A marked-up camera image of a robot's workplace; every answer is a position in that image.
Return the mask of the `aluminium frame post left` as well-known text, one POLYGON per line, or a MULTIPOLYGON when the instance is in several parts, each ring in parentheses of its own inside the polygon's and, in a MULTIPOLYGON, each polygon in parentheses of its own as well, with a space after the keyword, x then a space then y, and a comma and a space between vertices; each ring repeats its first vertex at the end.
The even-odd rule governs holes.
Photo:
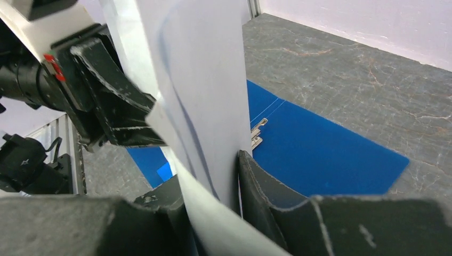
POLYGON ((247 3, 248 3, 251 19, 256 18, 259 15, 261 15, 262 11, 260 8, 259 0, 247 0, 247 3))

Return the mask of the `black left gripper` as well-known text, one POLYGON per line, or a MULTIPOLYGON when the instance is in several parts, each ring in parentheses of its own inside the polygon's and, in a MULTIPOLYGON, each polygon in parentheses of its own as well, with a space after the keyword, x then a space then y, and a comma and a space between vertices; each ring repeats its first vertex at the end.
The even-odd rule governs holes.
POLYGON ((164 146, 145 122, 155 98, 124 74, 106 25, 95 23, 51 45, 37 60, 1 23, 1 96, 65 112, 80 142, 164 146))

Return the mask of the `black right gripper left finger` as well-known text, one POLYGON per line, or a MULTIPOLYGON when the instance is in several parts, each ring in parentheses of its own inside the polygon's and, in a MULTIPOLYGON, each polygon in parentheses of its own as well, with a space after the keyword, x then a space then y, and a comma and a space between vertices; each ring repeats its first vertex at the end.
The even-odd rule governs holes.
POLYGON ((1 255, 197 255, 177 177, 139 196, 1 198, 1 255))

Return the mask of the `metal folder clip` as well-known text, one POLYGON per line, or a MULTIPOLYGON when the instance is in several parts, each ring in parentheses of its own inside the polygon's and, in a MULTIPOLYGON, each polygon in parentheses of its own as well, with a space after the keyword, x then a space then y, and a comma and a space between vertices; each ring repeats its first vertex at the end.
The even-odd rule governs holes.
POLYGON ((261 130, 260 127, 264 126, 268 122, 267 118, 263 118, 259 123, 257 123, 251 129, 251 149, 254 150, 257 146, 259 146, 263 139, 260 137, 261 130))

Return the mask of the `blue plastic folder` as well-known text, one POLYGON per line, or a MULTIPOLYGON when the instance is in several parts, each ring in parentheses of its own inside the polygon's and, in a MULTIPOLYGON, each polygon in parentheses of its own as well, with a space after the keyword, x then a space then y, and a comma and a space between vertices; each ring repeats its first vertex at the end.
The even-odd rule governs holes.
POLYGON ((176 172, 192 175, 226 205, 237 199, 233 173, 239 150, 251 148, 251 129, 263 118, 257 163, 305 196, 380 195, 409 159, 246 81, 221 96, 219 83, 205 92, 171 95, 148 122, 169 143, 165 150, 130 154, 152 186, 176 172))

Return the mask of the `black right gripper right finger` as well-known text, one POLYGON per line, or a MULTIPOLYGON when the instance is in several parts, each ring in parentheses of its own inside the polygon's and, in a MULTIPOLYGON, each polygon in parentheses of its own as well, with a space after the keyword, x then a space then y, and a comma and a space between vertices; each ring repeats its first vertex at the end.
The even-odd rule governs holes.
POLYGON ((451 208, 431 198, 305 197, 238 152, 243 217, 291 255, 451 255, 451 208))

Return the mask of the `white paper sheet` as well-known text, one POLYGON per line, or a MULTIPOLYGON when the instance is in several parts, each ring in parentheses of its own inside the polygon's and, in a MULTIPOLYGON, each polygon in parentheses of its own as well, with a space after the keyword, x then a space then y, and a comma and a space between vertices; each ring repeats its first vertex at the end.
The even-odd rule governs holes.
POLYGON ((285 255, 240 216, 251 127, 238 1, 101 1, 126 76, 154 96, 191 225, 208 255, 285 255))

